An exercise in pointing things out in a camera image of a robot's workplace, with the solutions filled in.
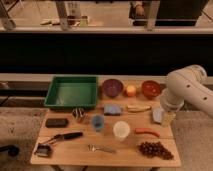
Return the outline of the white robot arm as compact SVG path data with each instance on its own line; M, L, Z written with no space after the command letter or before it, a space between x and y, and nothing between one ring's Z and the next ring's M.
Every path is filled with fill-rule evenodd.
M161 107L166 112L179 111L187 101L213 119L213 91L203 85L206 79L207 73L200 65L170 72L160 95Z

